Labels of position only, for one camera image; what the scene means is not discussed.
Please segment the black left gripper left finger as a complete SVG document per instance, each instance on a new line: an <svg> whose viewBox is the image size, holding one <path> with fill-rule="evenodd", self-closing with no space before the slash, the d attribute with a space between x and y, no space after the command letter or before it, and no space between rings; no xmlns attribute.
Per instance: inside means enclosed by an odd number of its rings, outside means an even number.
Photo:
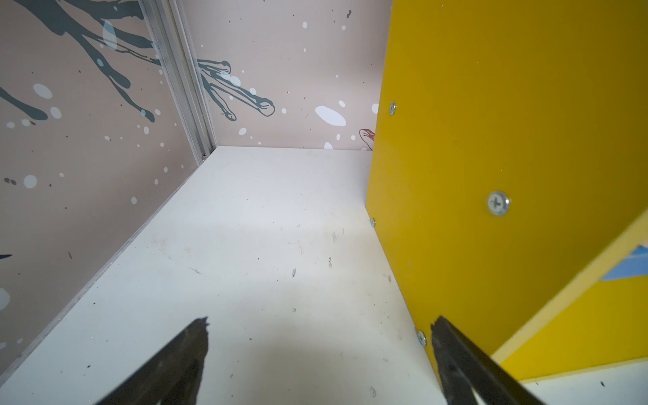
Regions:
<svg viewBox="0 0 648 405"><path fill-rule="evenodd" d="M100 404L195 404L209 350L208 319L197 318L102 398Z"/></svg>

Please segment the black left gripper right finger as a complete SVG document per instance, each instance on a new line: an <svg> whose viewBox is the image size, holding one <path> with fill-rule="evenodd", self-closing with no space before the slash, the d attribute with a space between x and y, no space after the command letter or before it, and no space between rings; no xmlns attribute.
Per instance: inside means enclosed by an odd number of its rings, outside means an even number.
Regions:
<svg viewBox="0 0 648 405"><path fill-rule="evenodd" d="M445 317L431 325L431 342L447 403L541 403Z"/></svg>

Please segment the yellow wooden shelf unit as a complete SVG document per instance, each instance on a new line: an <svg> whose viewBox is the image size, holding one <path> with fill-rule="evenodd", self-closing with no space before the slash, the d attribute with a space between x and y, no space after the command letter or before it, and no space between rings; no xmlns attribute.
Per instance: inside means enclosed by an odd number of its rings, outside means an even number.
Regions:
<svg viewBox="0 0 648 405"><path fill-rule="evenodd" d="M396 1L367 209L432 352L519 380L647 356L644 1Z"/></svg>

